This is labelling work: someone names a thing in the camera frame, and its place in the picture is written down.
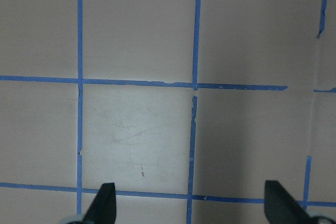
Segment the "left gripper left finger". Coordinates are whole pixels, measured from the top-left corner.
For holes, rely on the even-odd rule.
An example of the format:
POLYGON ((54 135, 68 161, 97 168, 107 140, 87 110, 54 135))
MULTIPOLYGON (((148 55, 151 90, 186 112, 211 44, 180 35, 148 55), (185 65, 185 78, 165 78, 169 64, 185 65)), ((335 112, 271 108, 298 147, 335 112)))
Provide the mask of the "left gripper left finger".
POLYGON ((116 221, 116 191, 114 183, 101 185, 93 202, 87 210, 83 222, 113 224, 116 221))

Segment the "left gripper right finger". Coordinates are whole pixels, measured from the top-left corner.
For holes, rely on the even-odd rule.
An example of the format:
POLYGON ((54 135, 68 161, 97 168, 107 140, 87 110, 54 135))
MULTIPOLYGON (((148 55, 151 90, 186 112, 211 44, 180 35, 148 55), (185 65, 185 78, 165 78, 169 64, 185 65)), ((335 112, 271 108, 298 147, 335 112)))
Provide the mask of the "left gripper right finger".
POLYGON ((310 216, 277 180, 265 181, 264 213, 271 224, 310 223, 310 216))

